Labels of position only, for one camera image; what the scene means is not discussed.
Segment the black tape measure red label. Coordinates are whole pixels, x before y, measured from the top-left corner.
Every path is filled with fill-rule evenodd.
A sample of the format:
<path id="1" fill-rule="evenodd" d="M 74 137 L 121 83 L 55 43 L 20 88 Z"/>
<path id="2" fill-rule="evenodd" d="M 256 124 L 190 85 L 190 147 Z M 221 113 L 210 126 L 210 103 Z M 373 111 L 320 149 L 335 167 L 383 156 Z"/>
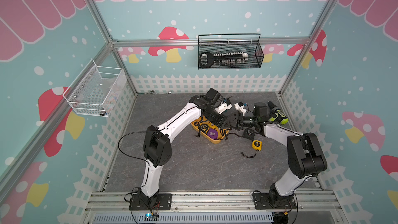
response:
<path id="1" fill-rule="evenodd" d="M 230 135 L 235 135 L 235 136 L 237 136 L 238 138 L 244 138 L 244 139 L 248 139 L 248 140 L 250 140 L 250 141 L 254 141 L 254 140 L 255 140 L 255 136 L 256 136 L 256 131 L 253 130 L 253 129 L 251 129 L 251 128 L 246 128 L 246 129 L 243 131 L 242 135 L 239 135 L 239 134 L 237 134 L 237 133 L 229 132 L 229 133 L 226 135 L 226 140 L 228 139 L 228 137 L 229 137 Z"/>

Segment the yellow plastic storage box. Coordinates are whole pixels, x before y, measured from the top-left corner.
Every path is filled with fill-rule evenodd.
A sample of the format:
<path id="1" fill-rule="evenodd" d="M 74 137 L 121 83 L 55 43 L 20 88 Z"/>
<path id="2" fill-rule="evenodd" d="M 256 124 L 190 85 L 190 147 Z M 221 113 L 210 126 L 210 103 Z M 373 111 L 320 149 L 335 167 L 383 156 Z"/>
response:
<path id="1" fill-rule="evenodd" d="M 231 131 L 231 129 L 218 128 L 203 116 L 191 122 L 191 126 L 198 132 L 198 138 L 203 136 L 213 144 L 218 144 L 223 141 L 226 135 Z"/>

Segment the purple tape measure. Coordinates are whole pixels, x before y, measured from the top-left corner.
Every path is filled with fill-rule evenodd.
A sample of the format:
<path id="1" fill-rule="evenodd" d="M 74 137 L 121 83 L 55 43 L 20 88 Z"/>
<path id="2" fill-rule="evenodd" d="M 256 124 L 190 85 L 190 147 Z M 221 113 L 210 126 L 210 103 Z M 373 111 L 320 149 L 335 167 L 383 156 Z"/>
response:
<path id="1" fill-rule="evenodd" d="M 217 132 L 216 129 L 213 128 L 209 128 L 208 132 L 207 132 L 207 136 L 211 139 L 211 140 L 218 140 L 218 135 L 219 133 Z"/>

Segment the black yellow round tape measure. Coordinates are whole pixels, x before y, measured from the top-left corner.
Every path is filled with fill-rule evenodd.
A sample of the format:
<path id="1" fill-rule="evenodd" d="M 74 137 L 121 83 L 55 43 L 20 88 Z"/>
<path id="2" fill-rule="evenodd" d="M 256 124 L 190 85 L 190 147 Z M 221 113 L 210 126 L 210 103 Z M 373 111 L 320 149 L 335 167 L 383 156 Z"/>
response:
<path id="1" fill-rule="evenodd" d="M 201 124 L 199 126 L 199 129 L 200 129 L 201 132 L 207 133 L 207 131 L 209 130 L 209 126 L 207 124 Z"/>

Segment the small yellow tape measure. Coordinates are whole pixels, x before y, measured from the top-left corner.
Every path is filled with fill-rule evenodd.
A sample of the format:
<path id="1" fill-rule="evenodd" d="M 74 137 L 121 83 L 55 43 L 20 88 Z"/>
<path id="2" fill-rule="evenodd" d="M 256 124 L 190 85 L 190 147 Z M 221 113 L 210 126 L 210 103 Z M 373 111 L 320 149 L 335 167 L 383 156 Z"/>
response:
<path id="1" fill-rule="evenodd" d="M 252 148 L 253 148 L 254 151 L 255 151 L 255 153 L 254 153 L 253 155 L 248 156 L 248 155 L 244 154 L 243 152 L 240 152 L 240 154 L 241 154 L 243 157 L 247 158 L 247 159 L 255 158 L 256 155 L 257 155 L 257 153 L 258 153 L 258 151 L 260 151 L 260 150 L 262 149 L 262 142 L 259 141 L 259 140 L 254 140 L 254 141 L 252 142 L 252 145 L 251 145 L 251 146 L 252 146 Z"/>

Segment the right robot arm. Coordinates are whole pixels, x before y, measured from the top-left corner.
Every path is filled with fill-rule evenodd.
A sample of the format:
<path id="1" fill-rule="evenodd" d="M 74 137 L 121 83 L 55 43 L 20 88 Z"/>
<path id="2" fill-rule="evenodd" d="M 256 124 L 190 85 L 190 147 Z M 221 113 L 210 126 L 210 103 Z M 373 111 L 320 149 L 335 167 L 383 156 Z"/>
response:
<path id="1" fill-rule="evenodd" d="M 268 193 L 255 192 L 255 200 L 282 208 L 292 203 L 295 191 L 309 178 L 316 177 L 327 169 L 327 162 L 314 133 L 300 133 L 284 127 L 289 122 L 287 115 L 273 102 L 254 104 L 252 115 L 242 102 L 234 105 L 236 113 L 229 117 L 235 130 L 246 128 L 245 136 L 255 134 L 273 139 L 286 146 L 289 169 L 270 186 Z"/>

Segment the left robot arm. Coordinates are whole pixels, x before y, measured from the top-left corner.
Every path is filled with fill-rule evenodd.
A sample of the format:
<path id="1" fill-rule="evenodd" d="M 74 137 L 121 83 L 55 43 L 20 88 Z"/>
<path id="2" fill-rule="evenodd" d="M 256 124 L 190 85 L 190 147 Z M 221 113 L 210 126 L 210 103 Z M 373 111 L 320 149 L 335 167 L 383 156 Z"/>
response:
<path id="1" fill-rule="evenodd" d="M 159 181 L 163 166 L 172 157 L 172 142 L 191 122 L 205 117 L 219 129 L 228 125 L 224 112 L 231 109 L 230 99 L 222 97 L 211 88 L 206 94 L 193 96 L 188 103 L 171 119 L 159 126 L 149 126 L 144 132 L 143 151 L 145 173 L 142 184 L 131 196 L 138 196 L 138 201 L 152 210 L 158 204 Z"/>

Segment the socket wrench set holder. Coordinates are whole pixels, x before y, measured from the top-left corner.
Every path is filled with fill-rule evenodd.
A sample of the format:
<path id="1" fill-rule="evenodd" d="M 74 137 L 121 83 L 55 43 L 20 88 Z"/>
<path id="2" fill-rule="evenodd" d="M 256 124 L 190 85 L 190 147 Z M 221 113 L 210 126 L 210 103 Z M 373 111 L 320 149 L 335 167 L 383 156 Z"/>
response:
<path id="1" fill-rule="evenodd" d="M 224 54 L 204 52 L 200 54 L 198 64 L 199 68 L 221 67 L 222 65 L 232 66 L 244 63 L 248 58 L 249 55 L 246 52 L 230 52 Z"/>

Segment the small electronics board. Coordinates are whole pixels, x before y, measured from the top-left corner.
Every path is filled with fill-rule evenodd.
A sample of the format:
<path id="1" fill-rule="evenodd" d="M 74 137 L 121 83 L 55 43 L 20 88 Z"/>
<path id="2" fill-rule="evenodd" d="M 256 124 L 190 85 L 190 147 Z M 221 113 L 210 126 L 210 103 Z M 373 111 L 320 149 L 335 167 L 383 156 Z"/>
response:
<path id="1" fill-rule="evenodd" d="M 158 214 L 151 214 L 147 213 L 145 214 L 145 222 L 157 222 L 159 220 L 159 215 Z"/>

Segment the green black cordless drill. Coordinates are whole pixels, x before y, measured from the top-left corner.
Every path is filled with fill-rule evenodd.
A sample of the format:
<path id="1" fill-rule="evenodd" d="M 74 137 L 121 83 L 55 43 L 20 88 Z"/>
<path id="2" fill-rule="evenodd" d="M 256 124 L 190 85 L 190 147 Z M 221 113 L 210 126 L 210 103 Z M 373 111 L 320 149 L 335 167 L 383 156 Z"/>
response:
<path id="1" fill-rule="evenodd" d="M 269 121 L 276 122 L 282 125 L 289 122 L 289 118 L 277 105 L 275 105 L 272 101 L 268 101 L 267 104 L 270 108 Z"/>

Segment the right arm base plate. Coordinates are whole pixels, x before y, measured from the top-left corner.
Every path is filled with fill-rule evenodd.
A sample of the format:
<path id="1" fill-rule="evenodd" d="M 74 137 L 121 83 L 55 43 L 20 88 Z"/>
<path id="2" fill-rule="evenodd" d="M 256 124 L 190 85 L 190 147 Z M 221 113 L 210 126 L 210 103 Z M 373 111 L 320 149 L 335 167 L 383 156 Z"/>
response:
<path id="1" fill-rule="evenodd" d="M 260 192 L 252 193 L 256 209 L 265 209 L 272 211 L 291 211 L 297 209 L 294 196 L 279 196 L 276 192 Z"/>

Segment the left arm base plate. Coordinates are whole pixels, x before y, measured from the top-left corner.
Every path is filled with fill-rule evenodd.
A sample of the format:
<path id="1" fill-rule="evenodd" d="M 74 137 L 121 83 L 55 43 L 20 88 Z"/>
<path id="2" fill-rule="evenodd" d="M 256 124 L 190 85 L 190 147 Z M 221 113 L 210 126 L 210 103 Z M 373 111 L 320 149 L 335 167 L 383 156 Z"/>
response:
<path id="1" fill-rule="evenodd" d="M 134 194 L 129 200 L 129 210 L 131 211 L 157 211 L 171 209 L 172 194 L 155 194 L 148 198 L 145 195 Z"/>

